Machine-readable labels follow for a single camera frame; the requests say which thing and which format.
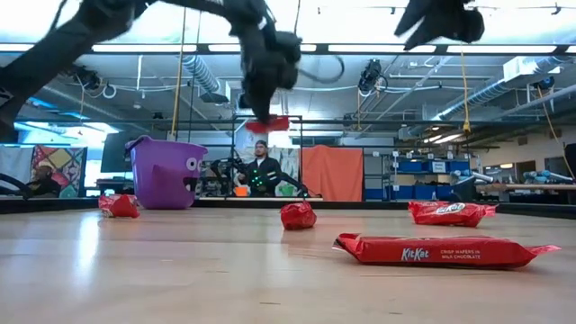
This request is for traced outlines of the background wooden table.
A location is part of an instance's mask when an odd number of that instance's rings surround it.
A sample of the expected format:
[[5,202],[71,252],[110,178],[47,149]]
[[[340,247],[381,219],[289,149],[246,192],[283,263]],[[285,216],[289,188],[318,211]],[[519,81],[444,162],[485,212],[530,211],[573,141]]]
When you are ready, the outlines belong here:
[[200,197],[196,199],[199,201],[238,201],[238,202],[323,202],[321,197]]

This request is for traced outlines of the long wooden work table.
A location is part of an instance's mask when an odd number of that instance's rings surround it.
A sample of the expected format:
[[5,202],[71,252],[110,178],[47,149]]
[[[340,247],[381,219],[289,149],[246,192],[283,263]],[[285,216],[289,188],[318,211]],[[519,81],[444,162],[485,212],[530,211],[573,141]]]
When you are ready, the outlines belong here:
[[477,192],[531,191],[576,191],[576,184],[478,184]]

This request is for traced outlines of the shelf with blue bins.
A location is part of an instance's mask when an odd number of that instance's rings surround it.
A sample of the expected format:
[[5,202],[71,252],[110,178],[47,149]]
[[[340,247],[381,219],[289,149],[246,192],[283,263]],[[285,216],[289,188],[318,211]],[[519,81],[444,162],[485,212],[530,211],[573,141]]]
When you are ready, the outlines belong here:
[[448,196],[460,176],[470,174],[466,159],[364,156],[367,201],[435,200]]

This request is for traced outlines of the large silver ventilation duct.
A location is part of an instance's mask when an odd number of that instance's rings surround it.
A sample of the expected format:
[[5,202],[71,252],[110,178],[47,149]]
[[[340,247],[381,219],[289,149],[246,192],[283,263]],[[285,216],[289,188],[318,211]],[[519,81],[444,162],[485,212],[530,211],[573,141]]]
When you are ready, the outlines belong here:
[[569,56],[523,57],[516,56],[502,66],[502,72],[490,79],[485,85],[467,91],[460,98],[453,100],[438,112],[432,121],[448,121],[458,113],[463,113],[465,107],[472,108],[486,104],[516,87],[541,81],[546,77],[559,73],[559,67],[571,62]]

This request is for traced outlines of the red KitKat candy bar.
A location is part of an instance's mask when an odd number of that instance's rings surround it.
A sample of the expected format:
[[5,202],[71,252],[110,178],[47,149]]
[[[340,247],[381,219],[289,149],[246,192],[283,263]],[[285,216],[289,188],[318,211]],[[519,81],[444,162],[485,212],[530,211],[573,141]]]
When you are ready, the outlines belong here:
[[287,131],[290,127],[288,116],[272,115],[267,123],[260,121],[247,121],[246,129],[255,134],[267,134],[273,131]]
[[307,201],[283,206],[280,215],[286,230],[306,230],[312,228],[317,221],[317,215]]
[[111,194],[98,199],[98,207],[106,218],[132,218],[140,216],[139,204],[135,195]]
[[487,236],[450,238],[365,237],[342,233],[334,248],[359,263],[378,266],[438,266],[514,269],[543,254],[559,251],[555,245],[523,246],[507,238]]
[[469,202],[408,203],[408,210],[418,225],[458,226],[476,228],[484,218],[496,215],[497,205]]

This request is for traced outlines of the corrugated silver duct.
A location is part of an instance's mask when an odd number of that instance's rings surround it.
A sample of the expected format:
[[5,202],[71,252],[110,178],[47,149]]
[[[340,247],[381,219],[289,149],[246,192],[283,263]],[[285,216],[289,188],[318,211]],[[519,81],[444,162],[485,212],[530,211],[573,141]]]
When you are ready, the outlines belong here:
[[220,90],[216,76],[210,71],[200,56],[185,55],[182,62],[183,70],[190,73],[195,83],[205,92],[215,93]]

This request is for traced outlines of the white hanging sheet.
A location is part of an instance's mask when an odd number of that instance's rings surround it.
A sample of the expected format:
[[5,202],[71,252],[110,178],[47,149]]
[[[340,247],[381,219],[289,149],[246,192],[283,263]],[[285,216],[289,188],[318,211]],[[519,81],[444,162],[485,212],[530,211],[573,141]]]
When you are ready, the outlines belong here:
[[32,147],[0,146],[0,174],[28,183],[32,176],[33,151]]

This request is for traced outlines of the orange hanging cloth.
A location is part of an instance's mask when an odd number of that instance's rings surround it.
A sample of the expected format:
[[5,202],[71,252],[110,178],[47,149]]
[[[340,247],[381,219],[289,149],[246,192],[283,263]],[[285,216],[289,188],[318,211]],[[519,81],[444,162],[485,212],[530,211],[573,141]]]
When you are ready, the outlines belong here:
[[303,183],[324,201],[362,201],[364,154],[360,148],[305,148],[302,171]]

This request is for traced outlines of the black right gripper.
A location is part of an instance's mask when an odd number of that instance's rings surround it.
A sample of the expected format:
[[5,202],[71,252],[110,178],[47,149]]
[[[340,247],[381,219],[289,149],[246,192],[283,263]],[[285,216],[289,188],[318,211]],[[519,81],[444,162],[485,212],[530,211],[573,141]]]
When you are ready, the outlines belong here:
[[428,0],[409,0],[394,35],[402,35],[425,15],[424,22],[406,41],[405,50],[412,50],[440,37],[465,43],[478,41],[485,32],[484,19],[477,9],[464,7],[470,1],[431,0],[428,7]]

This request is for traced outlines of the overhead LED light bar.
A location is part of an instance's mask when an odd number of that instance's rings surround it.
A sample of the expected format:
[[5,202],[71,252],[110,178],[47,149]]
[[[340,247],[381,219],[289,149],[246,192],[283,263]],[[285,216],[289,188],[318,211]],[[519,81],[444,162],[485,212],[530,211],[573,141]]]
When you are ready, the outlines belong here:
[[[96,44],[90,51],[92,53],[118,53],[118,54],[170,54],[183,51],[185,53],[199,53],[201,55],[238,53],[240,46],[236,43],[201,43],[201,44],[128,44],[110,43]],[[576,56],[576,44],[564,45],[423,45],[414,49],[405,50],[401,44],[352,44],[352,43],[304,43],[301,51],[306,54],[328,55],[459,55],[467,56]]]

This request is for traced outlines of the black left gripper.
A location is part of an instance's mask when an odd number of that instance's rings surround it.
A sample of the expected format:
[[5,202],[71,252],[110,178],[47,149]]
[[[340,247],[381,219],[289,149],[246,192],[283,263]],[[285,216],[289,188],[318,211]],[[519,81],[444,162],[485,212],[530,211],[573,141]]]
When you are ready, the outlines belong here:
[[264,89],[263,102],[250,93],[238,96],[238,108],[250,109],[259,122],[269,123],[271,105],[276,88],[284,85],[281,74],[286,66],[300,59],[296,49],[301,39],[294,33],[278,31],[276,19],[266,0],[224,0],[226,19],[231,25],[229,34],[238,38],[241,48],[241,68],[244,90]]

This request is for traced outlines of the black monitor screen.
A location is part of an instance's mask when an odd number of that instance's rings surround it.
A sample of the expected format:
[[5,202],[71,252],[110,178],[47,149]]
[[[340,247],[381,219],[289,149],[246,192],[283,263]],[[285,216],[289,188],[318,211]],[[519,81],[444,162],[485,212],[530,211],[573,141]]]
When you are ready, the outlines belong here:
[[126,150],[126,144],[135,139],[134,134],[127,131],[108,134],[103,146],[101,172],[120,173],[131,171],[131,159],[130,154]]

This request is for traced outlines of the dark background equipment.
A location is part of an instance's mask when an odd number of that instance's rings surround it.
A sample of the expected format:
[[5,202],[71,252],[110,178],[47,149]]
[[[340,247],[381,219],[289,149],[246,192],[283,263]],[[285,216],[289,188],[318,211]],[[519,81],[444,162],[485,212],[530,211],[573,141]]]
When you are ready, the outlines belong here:
[[20,195],[24,200],[30,198],[59,198],[60,184],[52,178],[53,169],[50,166],[38,166],[34,179],[25,184],[14,177],[0,173],[0,182],[14,186],[10,189],[0,185],[0,194]]

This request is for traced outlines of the ceiling fluorescent light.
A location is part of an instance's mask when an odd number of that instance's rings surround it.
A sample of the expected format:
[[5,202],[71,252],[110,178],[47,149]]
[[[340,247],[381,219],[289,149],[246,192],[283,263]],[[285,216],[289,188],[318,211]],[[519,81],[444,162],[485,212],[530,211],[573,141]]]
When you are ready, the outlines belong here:
[[453,134],[441,134],[441,135],[436,135],[434,137],[431,138],[427,138],[423,140],[424,144],[442,144],[442,143],[446,143],[446,142],[450,142],[452,140],[461,138],[464,135],[463,132],[458,132],[458,133],[453,133]]

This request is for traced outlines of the colourful patchwork quilt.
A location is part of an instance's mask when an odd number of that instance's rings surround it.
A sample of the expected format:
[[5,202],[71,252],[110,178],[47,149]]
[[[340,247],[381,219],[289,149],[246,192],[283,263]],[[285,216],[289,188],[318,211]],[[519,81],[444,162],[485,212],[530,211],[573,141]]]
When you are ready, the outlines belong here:
[[36,145],[31,159],[31,179],[39,167],[50,167],[52,179],[60,185],[60,198],[77,198],[85,189],[86,147]]

